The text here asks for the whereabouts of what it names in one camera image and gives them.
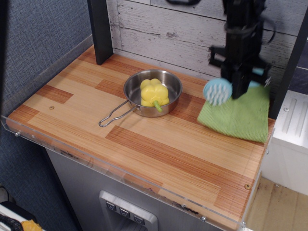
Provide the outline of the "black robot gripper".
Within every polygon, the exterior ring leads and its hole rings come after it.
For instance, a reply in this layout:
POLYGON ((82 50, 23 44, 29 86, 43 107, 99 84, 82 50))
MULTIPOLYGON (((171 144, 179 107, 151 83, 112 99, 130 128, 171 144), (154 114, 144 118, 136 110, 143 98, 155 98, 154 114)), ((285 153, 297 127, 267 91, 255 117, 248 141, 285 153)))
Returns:
POLYGON ((265 10, 263 0, 223 1, 226 23, 226 45, 210 47, 209 63, 221 69, 221 77, 232 83, 232 98, 244 95, 250 81, 254 80, 265 88, 271 83, 270 64, 259 56, 263 39, 265 10), (262 77, 252 74, 254 67, 264 69, 262 77))

